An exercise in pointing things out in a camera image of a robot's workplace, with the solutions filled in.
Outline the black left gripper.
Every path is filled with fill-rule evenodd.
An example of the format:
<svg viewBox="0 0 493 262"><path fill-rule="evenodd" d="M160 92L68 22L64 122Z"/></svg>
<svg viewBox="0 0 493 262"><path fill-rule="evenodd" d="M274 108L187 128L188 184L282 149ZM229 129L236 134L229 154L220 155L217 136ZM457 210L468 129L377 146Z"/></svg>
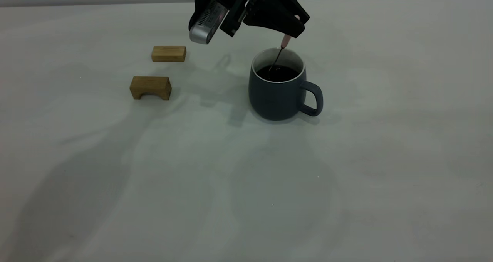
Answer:
<svg viewBox="0 0 493 262"><path fill-rule="evenodd" d="M233 37L242 23L297 38L310 19L298 0L194 0L194 37L220 29Z"/></svg>

